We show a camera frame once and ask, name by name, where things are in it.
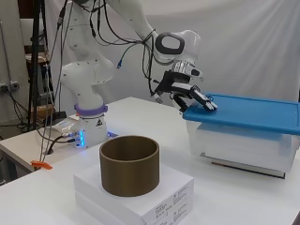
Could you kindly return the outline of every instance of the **white table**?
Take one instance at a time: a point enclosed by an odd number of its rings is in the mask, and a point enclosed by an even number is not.
[[[155,139],[162,163],[195,177],[194,210],[182,225],[292,224],[300,210],[298,158],[285,180],[212,165],[189,155],[186,124],[176,109],[133,97],[110,104],[106,121],[114,133]],[[98,149],[0,187],[0,223],[87,224],[78,218],[72,175],[98,164]]]

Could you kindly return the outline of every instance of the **cardboard tube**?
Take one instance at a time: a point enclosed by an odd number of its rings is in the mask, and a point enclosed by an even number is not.
[[[135,197],[155,189],[159,183],[159,146],[152,139],[125,136],[100,147],[103,188],[112,195]]]

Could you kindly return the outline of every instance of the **white wall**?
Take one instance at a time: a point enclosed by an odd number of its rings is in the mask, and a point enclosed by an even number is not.
[[[0,20],[3,22],[4,37],[12,80],[20,83],[15,98],[25,107],[28,101],[28,73],[24,58],[23,39],[20,27],[17,0],[0,0]],[[2,39],[0,36],[0,83],[8,83],[8,72]],[[0,95],[0,123],[16,118],[13,104],[6,95]]]

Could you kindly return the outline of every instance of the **cable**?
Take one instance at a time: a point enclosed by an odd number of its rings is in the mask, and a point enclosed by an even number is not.
[[[59,137],[57,137],[57,138],[55,138],[55,139],[53,140],[53,142],[51,143],[49,149],[47,150],[47,152],[45,152],[44,158],[43,158],[42,161],[45,160],[46,155],[49,155],[49,154],[52,154],[52,153],[53,153],[53,147],[54,147],[55,143],[58,142],[58,140],[61,140],[62,138],[63,138],[63,136],[59,136]]]
[[[61,139],[63,139],[63,138],[64,138],[63,136],[59,136],[59,137],[55,138],[55,139],[52,141],[52,143],[51,143],[49,149],[45,152],[44,158],[43,158],[42,161],[45,161],[45,158],[46,158],[47,155],[53,153],[53,147],[54,147],[54,145],[55,145],[56,143],[58,143],[58,140],[61,140]],[[76,141],[75,139],[70,139],[70,140],[67,140],[67,143],[74,143],[75,141]]]
[[[110,46],[110,45],[128,45],[129,43],[116,43],[117,41],[121,40],[120,38],[117,39],[116,41],[114,42],[110,42],[110,41],[107,41],[105,40],[101,33],[100,33],[100,26],[101,26],[101,9],[104,7],[104,4],[102,6],[100,6],[101,4],[101,1],[99,0],[98,1],[98,11],[97,11],[97,34],[98,36],[100,37],[100,39],[105,42],[106,44],[102,44],[100,43],[97,39],[96,39],[96,32],[94,30],[94,25],[93,25],[93,22],[92,22],[92,14],[94,13],[94,7],[95,5],[93,5],[93,9],[91,11],[91,15],[90,15],[90,27],[91,27],[91,30],[92,30],[92,36],[94,37],[94,40],[101,46]]]
[[[25,111],[26,113],[28,113],[28,110],[22,105],[22,104],[20,104],[15,98],[14,98],[14,96],[12,96],[12,93],[11,92],[9,92],[9,91],[6,91],[6,94],[11,98],[11,100],[16,104],[16,105],[18,105],[18,106],[20,106],[20,108],[23,110],[23,111]]]
[[[16,126],[18,126],[18,125],[0,125],[0,128],[13,128]]]
[[[50,95],[51,104],[54,106],[54,103],[53,103],[53,93],[52,93],[52,91],[50,89],[50,77],[49,77],[48,66],[46,66],[46,84],[47,84],[48,95]]]
[[[1,141],[4,140],[4,138],[0,135]],[[3,158],[1,157],[0,162],[2,162]]]
[[[74,0],[72,0],[71,9],[70,9],[70,12],[69,12],[69,15],[68,15],[66,33],[65,33],[65,36],[64,36],[63,41],[61,41],[61,49],[60,49],[60,55],[61,55],[61,67],[60,67],[60,71],[59,71],[59,75],[58,75],[57,85],[56,85],[56,88],[55,88],[54,104],[55,104],[55,101],[57,100],[57,94],[58,94],[59,84],[60,84],[61,75],[62,75],[63,50],[64,50],[64,47],[65,47],[65,44],[66,44],[66,39],[67,39],[67,34],[68,34],[68,27],[69,27],[71,15],[72,15],[73,6],[74,6]],[[45,120],[45,127],[47,126],[47,124],[48,124],[48,116],[47,116],[47,118],[46,118],[46,120]],[[48,151],[48,147],[49,147],[49,144],[50,144],[49,139],[51,138],[52,127],[53,127],[53,107],[52,107],[52,111],[51,111],[50,131],[49,131],[49,136],[48,136],[49,138],[48,138],[48,142],[47,142],[47,146],[46,146],[46,151]],[[43,136],[42,136],[42,145],[41,145],[40,157],[39,157],[40,160],[41,160],[41,156],[42,156],[43,140],[44,140],[44,138],[45,138],[45,129],[44,129],[44,133],[43,133]]]
[[[146,52],[146,45],[143,46],[143,52],[142,52],[142,73],[143,73],[144,78],[148,79],[148,76],[147,76],[148,70],[147,70],[147,72],[144,71],[145,52]]]
[[[57,30],[59,30],[60,26],[64,22],[64,18],[65,18],[65,14],[66,14],[67,2],[68,2],[68,0],[65,0],[65,4],[62,7],[62,9],[60,10],[59,17],[58,17],[58,20],[57,20],[57,28],[56,28]]]
[[[6,91],[6,94],[12,99],[14,111],[15,111],[18,119],[20,120],[20,124],[19,125],[23,125],[24,124],[24,122],[23,122],[23,115],[21,113],[19,105],[16,103],[16,100],[14,99],[14,97],[11,95],[11,93],[9,91]]]
[[[153,63],[153,57],[154,57],[154,38],[153,38],[152,35],[151,35],[151,39],[152,39],[152,50],[151,50],[151,55],[149,55],[150,60],[149,60],[149,67],[148,67],[148,77],[149,77],[148,86],[149,86],[150,94],[151,94],[151,96],[153,96],[155,93],[154,93],[154,91],[152,90],[152,87],[151,87],[152,63]]]
[[[37,133],[39,134],[40,137],[43,137],[43,135],[40,133],[39,129],[37,129]],[[45,140],[49,141],[49,142],[54,142],[54,140],[52,139],[48,139],[48,138],[44,138]]]
[[[108,24],[108,26],[109,26],[110,30],[112,31],[112,33],[113,33],[117,38],[123,40],[123,41],[126,42],[126,43],[129,43],[129,44],[136,44],[137,41],[129,41],[129,40],[123,39],[123,38],[119,37],[119,36],[113,31],[113,29],[112,29],[112,27],[111,27],[111,24],[110,24],[110,21],[109,21],[107,9],[106,9],[106,1],[105,1],[105,0],[103,0],[103,4],[104,4],[104,13],[105,13],[105,18],[106,18],[106,23]]]
[[[118,65],[117,65],[117,68],[120,68],[120,67],[122,66],[123,58],[124,58],[124,56],[126,55],[126,53],[128,52],[128,50],[131,49],[133,46],[136,46],[136,45],[137,45],[137,44],[132,44],[132,45],[130,45],[130,46],[124,51],[124,53],[122,54],[122,57],[121,57],[121,59],[120,59]]]

